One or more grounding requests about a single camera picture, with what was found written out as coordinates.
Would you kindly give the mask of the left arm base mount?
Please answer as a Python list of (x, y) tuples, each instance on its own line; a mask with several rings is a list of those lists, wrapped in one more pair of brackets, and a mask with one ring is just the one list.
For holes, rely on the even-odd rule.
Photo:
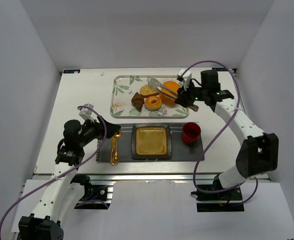
[(111, 203), (114, 182), (98, 175), (76, 175), (71, 183), (77, 183), (84, 189), (84, 195), (76, 203), (78, 210), (106, 210)]

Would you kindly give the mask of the metal tongs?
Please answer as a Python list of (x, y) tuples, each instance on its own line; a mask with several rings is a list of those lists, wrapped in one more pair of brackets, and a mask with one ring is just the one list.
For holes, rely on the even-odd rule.
[(179, 85), (175, 81), (159, 82), (155, 78), (151, 78), (148, 86), (155, 92), (158, 92), (162, 101), (170, 106), (180, 105), (197, 112), (199, 107), (194, 104), (192, 95), (185, 90), (183, 85)]

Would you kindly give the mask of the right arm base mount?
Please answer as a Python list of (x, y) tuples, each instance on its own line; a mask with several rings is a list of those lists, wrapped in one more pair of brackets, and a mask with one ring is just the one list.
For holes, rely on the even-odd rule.
[(240, 187), (221, 193), (202, 193), (196, 190), (192, 191), (191, 195), (196, 198), (198, 213), (227, 213), (244, 211)]

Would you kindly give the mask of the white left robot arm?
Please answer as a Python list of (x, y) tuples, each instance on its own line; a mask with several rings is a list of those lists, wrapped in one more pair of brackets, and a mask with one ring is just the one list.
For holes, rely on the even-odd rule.
[(120, 125), (87, 119), (84, 123), (69, 120), (64, 124), (63, 138), (58, 144), (54, 173), (50, 183), (29, 216), (22, 216), (19, 232), (22, 240), (62, 240), (63, 218), (89, 190), (89, 178), (76, 176), (84, 158), (84, 147), (91, 141), (110, 139)]

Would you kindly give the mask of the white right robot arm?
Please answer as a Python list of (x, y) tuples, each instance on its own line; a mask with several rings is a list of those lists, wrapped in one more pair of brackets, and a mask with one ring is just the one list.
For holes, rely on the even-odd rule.
[(221, 89), (218, 72), (201, 72), (201, 84), (196, 87), (192, 73), (181, 69), (177, 79), (182, 87), (177, 91), (175, 103), (197, 111), (195, 101), (204, 102), (231, 129), (240, 144), (235, 165), (217, 175), (213, 181), (212, 193), (229, 190), (245, 182), (248, 178), (277, 169), (279, 139), (274, 133), (266, 133), (259, 128), (240, 108), (240, 98), (229, 90)]

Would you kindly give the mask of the brown chocolate croissant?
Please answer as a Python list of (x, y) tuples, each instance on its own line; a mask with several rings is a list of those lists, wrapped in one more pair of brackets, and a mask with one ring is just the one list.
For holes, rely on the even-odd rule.
[(135, 109), (137, 109), (140, 112), (144, 104), (144, 98), (142, 97), (142, 95), (136, 92), (131, 99), (131, 103), (135, 107)]

